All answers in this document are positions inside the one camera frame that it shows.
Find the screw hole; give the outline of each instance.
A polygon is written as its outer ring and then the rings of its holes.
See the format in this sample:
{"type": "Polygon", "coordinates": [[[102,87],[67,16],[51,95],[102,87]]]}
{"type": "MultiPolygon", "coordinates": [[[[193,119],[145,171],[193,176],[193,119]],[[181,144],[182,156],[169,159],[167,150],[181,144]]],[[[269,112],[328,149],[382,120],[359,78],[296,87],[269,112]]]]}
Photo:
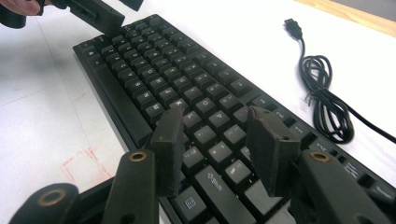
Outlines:
{"type": "Polygon", "coordinates": [[[129,160],[130,161],[143,161],[146,159],[146,157],[147,157],[147,154],[145,152],[138,151],[138,152],[135,152],[134,154],[132,154],[129,157],[129,160]]]}

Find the keycap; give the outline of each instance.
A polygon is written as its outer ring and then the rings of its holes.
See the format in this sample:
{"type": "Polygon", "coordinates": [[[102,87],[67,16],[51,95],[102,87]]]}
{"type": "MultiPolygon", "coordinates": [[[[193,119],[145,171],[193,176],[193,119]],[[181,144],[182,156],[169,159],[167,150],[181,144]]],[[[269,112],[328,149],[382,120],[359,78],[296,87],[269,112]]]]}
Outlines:
{"type": "Polygon", "coordinates": [[[205,150],[213,146],[216,138],[216,133],[207,125],[196,131],[193,135],[195,145],[201,150],[205,150]]]}
{"type": "Polygon", "coordinates": [[[192,134],[201,128],[203,121],[195,111],[191,111],[183,117],[183,124],[185,132],[187,134],[192,134]]]}
{"type": "Polygon", "coordinates": [[[267,213],[279,203],[279,197],[270,198],[260,180],[256,181],[243,195],[243,200],[258,220],[265,219],[267,213]]]}
{"type": "Polygon", "coordinates": [[[238,190],[240,186],[245,184],[250,178],[251,172],[240,160],[235,161],[225,169],[224,178],[229,180],[233,190],[238,190]]]}
{"type": "Polygon", "coordinates": [[[184,223],[196,223],[205,216],[206,205],[193,187],[189,187],[171,200],[184,223]]]}
{"type": "Polygon", "coordinates": [[[238,125],[234,125],[222,135],[222,140],[230,147],[232,150],[236,150],[245,143],[245,138],[247,134],[238,125]]]}
{"type": "Polygon", "coordinates": [[[208,158],[216,170],[222,169],[231,162],[233,152],[223,142],[217,143],[208,150],[208,158]]]}
{"type": "Polygon", "coordinates": [[[183,164],[181,170],[186,175],[192,175],[203,168],[205,158],[197,147],[192,147],[183,153],[183,164]]]}
{"type": "Polygon", "coordinates": [[[208,206],[215,212],[215,217],[224,223],[256,223],[253,215],[235,197],[212,166],[206,166],[194,178],[197,191],[209,202],[208,206]]]}

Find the black cable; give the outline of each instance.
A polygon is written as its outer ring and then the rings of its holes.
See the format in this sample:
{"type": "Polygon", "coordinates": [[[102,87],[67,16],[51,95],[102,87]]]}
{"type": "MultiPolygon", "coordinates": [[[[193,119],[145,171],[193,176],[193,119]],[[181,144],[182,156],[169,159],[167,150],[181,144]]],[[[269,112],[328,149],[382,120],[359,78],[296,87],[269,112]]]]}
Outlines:
{"type": "Polygon", "coordinates": [[[312,100],[315,101],[313,118],[315,128],[334,143],[346,144],[352,140],[355,134],[349,117],[350,112],[369,128],[396,144],[395,137],[376,127],[329,91],[332,82],[330,61],[322,55],[305,57],[305,42],[297,21],[286,20],[285,26],[288,32],[302,44],[299,72],[305,88],[309,91],[309,104],[312,100]]]}

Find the function key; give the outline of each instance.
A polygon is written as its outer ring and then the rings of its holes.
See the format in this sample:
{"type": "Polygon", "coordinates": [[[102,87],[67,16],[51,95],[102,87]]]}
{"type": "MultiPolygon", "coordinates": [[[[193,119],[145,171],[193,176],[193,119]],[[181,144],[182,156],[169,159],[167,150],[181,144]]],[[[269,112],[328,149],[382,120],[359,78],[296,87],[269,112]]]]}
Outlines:
{"type": "Polygon", "coordinates": [[[248,105],[255,105],[271,111],[273,111],[276,108],[276,105],[274,105],[271,98],[268,95],[264,95],[264,94],[256,97],[254,100],[249,102],[248,105]]]}
{"type": "Polygon", "coordinates": [[[99,35],[93,40],[93,44],[98,50],[104,49],[107,46],[111,45],[111,42],[108,40],[108,38],[105,35],[99,35]]]}

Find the space bar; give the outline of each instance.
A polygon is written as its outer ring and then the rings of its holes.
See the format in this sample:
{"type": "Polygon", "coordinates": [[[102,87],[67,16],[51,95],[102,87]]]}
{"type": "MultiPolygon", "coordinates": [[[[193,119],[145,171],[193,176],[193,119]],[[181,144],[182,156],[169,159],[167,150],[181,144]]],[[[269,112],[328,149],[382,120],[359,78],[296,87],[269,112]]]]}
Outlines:
{"type": "Polygon", "coordinates": [[[141,148],[152,133],[151,128],[107,67],[96,70],[94,74],[125,130],[131,136],[136,147],[141,148]]]}

